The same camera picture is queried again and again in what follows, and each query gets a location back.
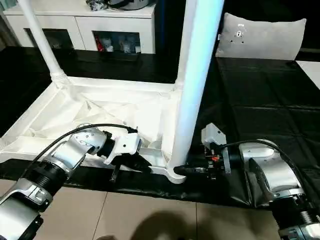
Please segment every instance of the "black cable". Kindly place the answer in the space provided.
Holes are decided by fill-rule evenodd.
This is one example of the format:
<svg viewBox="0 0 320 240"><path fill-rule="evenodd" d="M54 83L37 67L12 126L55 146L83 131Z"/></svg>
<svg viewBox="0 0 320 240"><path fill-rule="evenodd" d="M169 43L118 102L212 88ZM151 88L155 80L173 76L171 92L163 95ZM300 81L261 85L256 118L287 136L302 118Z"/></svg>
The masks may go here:
<svg viewBox="0 0 320 240"><path fill-rule="evenodd" d="M294 163L294 161L292 161L292 159L281 149L279 148L277 145L264 141L264 140L243 140L243 141L236 141L236 142L232 142L232 143L227 143L227 144L222 144L219 145L218 148L219 149L224 149L224 148L228 148L228 147L232 147L232 146L238 146L240 144L247 144L247 143L258 143L258 144L264 144L267 145L268 147L278 151L282 156L284 156L284 161L295 171L296 175L297 175L297 179L299 180L302 189L304 190L305 194L308 196L310 196L310 194L307 194L308 189L305 187L304 182L302 181L302 179L305 179L308 184L313 188L314 192L317 194L318 198L320 199L320 192L317 189L317 187L315 186L315 184L310 180L310 178L308 177L308 175L304 172L304 171L300 171L300 169L296 166L296 164Z"/></svg>
<svg viewBox="0 0 320 240"><path fill-rule="evenodd" d="M119 124L112 124L112 123L98 123L98 124L90 124L90 125L86 125L86 126L81 126L78 127L76 129L73 129L65 134L63 134L62 136L58 137L56 140L54 140L51 144L49 144L49 146L47 146L42 152L40 152L33 160L32 162L29 164L29 166L24 170L24 172L21 175L21 179L26 175L26 173L28 172L28 170L49 150L51 149L54 145L56 145L59 141L61 141L62 139L64 139L65 137L77 133L81 130L84 129L90 129L90 128L94 128L94 127L114 127L114 128L121 128L121 129L126 129L129 133L136 133L138 132L136 129L129 127L129 126L125 126L125 125L119 125Z"/></svg>

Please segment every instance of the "grey pillow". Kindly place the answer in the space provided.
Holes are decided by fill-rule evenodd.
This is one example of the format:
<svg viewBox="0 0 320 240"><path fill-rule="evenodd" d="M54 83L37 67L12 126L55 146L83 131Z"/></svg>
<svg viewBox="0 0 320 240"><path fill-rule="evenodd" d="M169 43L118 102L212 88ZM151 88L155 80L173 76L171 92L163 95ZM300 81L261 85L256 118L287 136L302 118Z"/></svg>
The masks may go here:
<svg viewBox="0 0 320 240"><path fill-rule="evenodd" d="M225 13L215 56L294 60L304 39L306 21L250 21Z"/></svg>

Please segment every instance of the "black cylindrical joint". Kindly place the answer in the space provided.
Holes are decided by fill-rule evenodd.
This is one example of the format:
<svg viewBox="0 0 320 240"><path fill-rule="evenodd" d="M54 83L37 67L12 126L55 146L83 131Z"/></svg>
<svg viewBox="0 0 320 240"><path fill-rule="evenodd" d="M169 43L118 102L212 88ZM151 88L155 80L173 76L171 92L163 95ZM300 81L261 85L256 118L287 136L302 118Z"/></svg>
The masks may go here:
<svg viewBox="0 0 320 240"><path fill-rule="evenodd" d="M279 198L269 205L280 230L318 222L316 209L304 194Z"/></svg>
<svg viewBox="0 0 320 240"><path fill-rule="evenodd" d="M99 157L101 156L105 156L106 158L109 157L110 153L112 152L112 149L115 146L115 143L116 142L113 139L108 138L96 155Z"/></svg>
<svg viewBox="0 0 320 240"><path fill-rule="evenodd" d="M47 190L52 196L63 186L68 176L64 170L53 163L42 161L25 177L39 187Z"/></svg>

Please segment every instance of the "cabinet door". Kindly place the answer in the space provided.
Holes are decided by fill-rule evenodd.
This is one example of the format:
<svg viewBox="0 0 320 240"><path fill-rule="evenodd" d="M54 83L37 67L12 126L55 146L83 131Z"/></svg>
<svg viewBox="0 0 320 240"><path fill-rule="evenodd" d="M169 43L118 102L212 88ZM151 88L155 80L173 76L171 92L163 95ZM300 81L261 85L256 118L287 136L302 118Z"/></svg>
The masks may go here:
<svg viewBox="0 0 320 240"><path fill-rule="evenodd" d="M75 19L86 50L155 53L152 19L82 16Z"/></svg>
<svg viewBox="0 0 320 240"><path fill-rule="evenodd" d="M37 46L24 15L6 17L23 47ZM37 18L52 48L85 50L74 16L37 15Z"/></svg>

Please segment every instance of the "glass cabinet door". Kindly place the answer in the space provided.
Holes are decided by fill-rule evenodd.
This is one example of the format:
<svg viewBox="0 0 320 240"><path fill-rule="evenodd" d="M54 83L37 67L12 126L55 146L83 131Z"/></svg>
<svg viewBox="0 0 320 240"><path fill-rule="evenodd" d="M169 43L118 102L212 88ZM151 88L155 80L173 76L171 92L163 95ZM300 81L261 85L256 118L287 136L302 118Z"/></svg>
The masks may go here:
<svg viewBox="0 0 320 240"><path fill-rule="evenodd" d="M100 52L136 54L141 52L138 32L92 31Z"/></svg>
<svg viewBox="0 0 320 240"><path fill-rule="evenodd" d="M37 47L37 43L35 41L34 36L31 33L30 28L25 28L24 30L28 34L33 46ZM74 48L71 42L69 33L66 29L44 28L42 30L52 49L73 49Z"/></svg>

